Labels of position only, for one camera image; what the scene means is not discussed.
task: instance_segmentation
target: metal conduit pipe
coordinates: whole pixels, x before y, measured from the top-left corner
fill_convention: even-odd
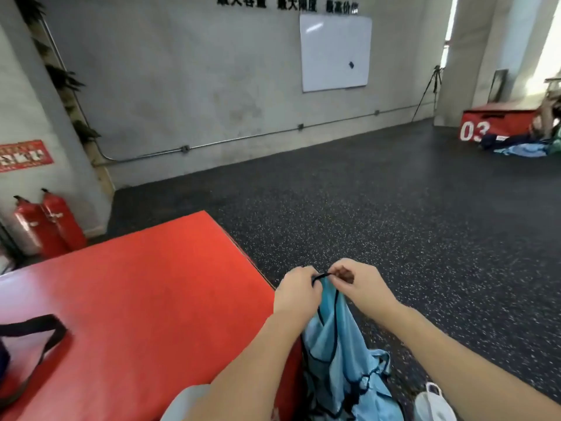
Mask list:
[[[49,42],[51,43],[51,47],[53,48],[53,52],[54,52],[55,56],[57,57],[57,59],[60,63],[60,66],[65,71],[68,71],[64,61],[62,60],[62,57],[60,55],[60,51],[58,50],[57,44],[54,42],[53,35],[51,34],[51,30],[49,29],[49,26],[47,25],[44,18],[41,19],[41,25],[42,25],[43,29],[45,30],[46,35],[49,38]],[[82,116],[84,117],[86,125],[89,127],[90,124],[89,124],[88,119],[87,119],[87,117],[84,113],[84,110],[82,109],[82,105],[80,104],[80,101],[78,100],[76,92],[73,91],[73,93],[74,93],[74,98],[76,99],[77,107],[80,110],[80,113],[82,114]],[[432,104],[432,102],[425,102],[425,103],[422,103],[421,105],[430,105],[430,104]],[[308,125],[308,126],[300,124],[298,127],[287,128],[286,130],[271,131],[271,132],[260,133],[260,134],[251,134],[249,136],[242,136],[242,137],[236,137],[234,139],[220,140],[220,141],[217,141],[217,142],[205,143],[205,144],[197,145],[197,146],[185,145],[185,146],[180,146],[179,148],[161,150],[161,151],[158,151],[158,152],[152,152],[152,153],[149,153],[149,154],[137,155],[137,156],[133,156],[131,158],[122,158],[122,159],[116,159],[116,158],[113,158],[111,156],[105,155],[102,151],[102,148],[99,146],[99,143],[98,143],[97,139],[93,139],[93,141],[95,143],[95,146],[97,147],[97,149],[99,151],[99,154],[102,156],[102,158],[109,161],[109,162],[106,162],[106,163],[93,164],[93,166],[94,167],[107,167],[109,165],[123,164],[125,162],[131,162],[131,161],[139,161],[141,159],[153,158],[155,156],[174,154],[174,153],[178,153],[178,152],[186,154],[193,149],[207,148],[209,146],[221,145],[222,143],[235,142],[235,141],[238,141],[238,140],[251,139],[253,137],[270,136],[271,134],[286,133],[286,132],[289,132],[289,131],[301,131],[304,128],[323,126],[323,125],[333,124],[335,122],[340,122],[340,121],[356,120],[358,118],[364,118],[364,117],[378,116],[380,114],[385,114],[385,113],[395,112],[395,111],[401,111],[403,109],[415,108],[417,106],[418,105],[416,105],[416,104],[415,105],[409,105],[409,106],[402,106],[400,108],[388,109],[387,111],[375,111],[375,112],[370,113],[370,114],[357,115],[355,117],[350,117],[350,118],[341,118],[340,120],[331,120],[331,121],[326,121],[326,122],[320,122],[320,123],[312,124],[312,125]]]

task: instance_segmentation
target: person's right arm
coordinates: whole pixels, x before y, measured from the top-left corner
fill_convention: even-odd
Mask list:
[[[561,420],[561,406],[400,304],[374,266],[337,261],[329,277],[361,312],[407,346],[465,421]]]

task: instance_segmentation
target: person's left hand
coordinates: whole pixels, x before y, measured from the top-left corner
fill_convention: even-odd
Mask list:
[[[284,275],[275,291],[273,313],[293,317],[303,329],[321,303],[321,281],[316,281],[312,287],[312,277],[318,275],[312,266],[296,267]]]

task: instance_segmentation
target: white number 03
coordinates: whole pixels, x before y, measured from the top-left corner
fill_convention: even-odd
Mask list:
[[[473,135],[473,132],[475,131],[476,128],[477,128],[477,134]],[[473,137],[474,141],[480,142],[481,137],[487,134],[489,128],[491,128],[491,124],[489,124],[489,122],[487,121],[480,122],[479,124],[477,124],[477,127],[475,126],[475,124],[472,123],[472,121],[466,121],[463,124],[462,130],[459,133],[459,138],[460,140],[467,142],[471,140]]]

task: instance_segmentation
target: fire safety sign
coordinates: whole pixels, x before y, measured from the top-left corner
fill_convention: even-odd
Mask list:
[[[52,163],[42,140],[0,145],[0,173]]]

